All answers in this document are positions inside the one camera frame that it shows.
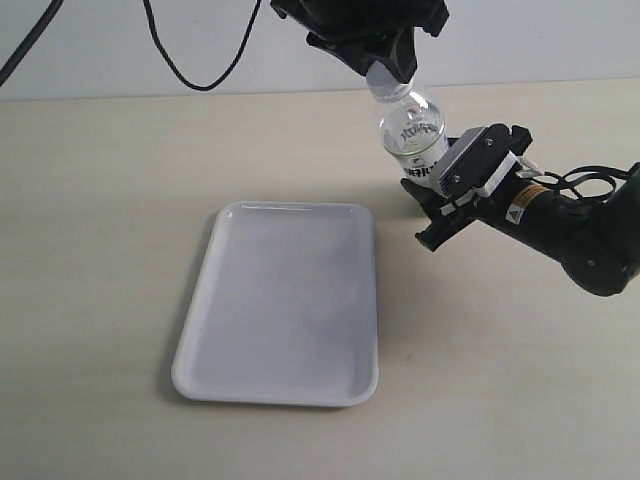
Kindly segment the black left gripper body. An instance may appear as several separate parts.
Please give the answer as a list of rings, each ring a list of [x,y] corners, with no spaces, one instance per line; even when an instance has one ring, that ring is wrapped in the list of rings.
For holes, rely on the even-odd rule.
[[[303,26],[309,45],[325,49],[355,44],[409,48],[417,29],[437,37],[449,19],[444,1],[291,0],[270,6],[280,18]]]

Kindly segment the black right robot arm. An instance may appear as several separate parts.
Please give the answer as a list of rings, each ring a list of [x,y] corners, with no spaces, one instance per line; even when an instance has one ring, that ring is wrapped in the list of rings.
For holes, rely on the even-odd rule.
[[[449,142],[428,185],[406,178],[429,226],[415,237],[430,251],[475,221],[558,262],[583,290],[621,293],[639,274],[639,167],[583,166],[564,175],[525,157],[528,129],[474,127]]]

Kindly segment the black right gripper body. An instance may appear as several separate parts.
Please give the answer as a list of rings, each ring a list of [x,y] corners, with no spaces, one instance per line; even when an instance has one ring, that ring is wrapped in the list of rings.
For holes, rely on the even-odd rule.
[[[426,215],[430,224],[424,230],[415,234],[416,240],[426,249],[435,252],[441,245],[460,233],[475,221],[480,221],[492,229],[518,240],[516,226],[505,220],[508,204],[520,188],[520,181],[507,179],[488,198],[474,196],[463,206],[454,207],[451,212],[444,214],[442,209],[450,206],[450,202],[443,198],[443,204],[432,215]]]

